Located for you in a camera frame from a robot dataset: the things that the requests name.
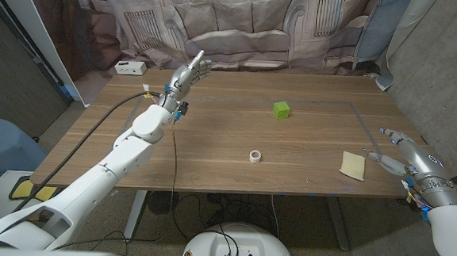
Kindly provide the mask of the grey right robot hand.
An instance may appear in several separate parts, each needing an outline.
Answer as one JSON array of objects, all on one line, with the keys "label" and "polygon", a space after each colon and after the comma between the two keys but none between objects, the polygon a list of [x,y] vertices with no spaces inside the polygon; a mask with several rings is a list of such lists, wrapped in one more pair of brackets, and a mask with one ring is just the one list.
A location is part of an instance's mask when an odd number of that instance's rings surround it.
[{"label": "grey right robot hand", "polygon": [[448,177],[444,165],[432,152],[424,149],[402,132],[388,128],[379,130],[391,138],[391,143],[397,146],[400,157],[406,163],[373,151],[367,151],[368,158],[397,177],[412,178],[415,193],[429,208],[457,205],[457,190]]}]

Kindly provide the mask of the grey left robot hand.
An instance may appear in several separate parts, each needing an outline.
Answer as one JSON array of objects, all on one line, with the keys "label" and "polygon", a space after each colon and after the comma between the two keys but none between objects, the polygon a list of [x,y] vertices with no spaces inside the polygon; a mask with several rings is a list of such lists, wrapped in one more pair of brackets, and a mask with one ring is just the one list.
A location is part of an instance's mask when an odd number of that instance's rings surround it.
[{"label": "grey left robot hand", "polygon": [[190,92],[193,84],[210,75],[212,61],[204,59],[201,50],[188,65],[179,67],[172,75],[165,94],[160,96],[159,106],[169,113],[173,112],[179,102]]}]

